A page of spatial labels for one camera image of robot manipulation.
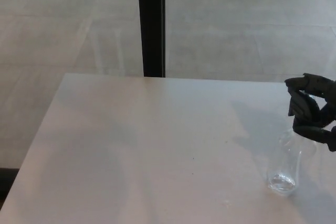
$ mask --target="white table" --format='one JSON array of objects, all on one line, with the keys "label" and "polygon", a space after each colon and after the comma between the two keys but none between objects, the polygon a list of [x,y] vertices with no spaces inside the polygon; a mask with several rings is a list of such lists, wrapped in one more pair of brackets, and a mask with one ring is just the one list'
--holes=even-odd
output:
[{"label": "white table", "polygon": [[336,223],[327,146],[293,197],[264,182],[288,102],[282,83],[67,74],[0,223]]}]

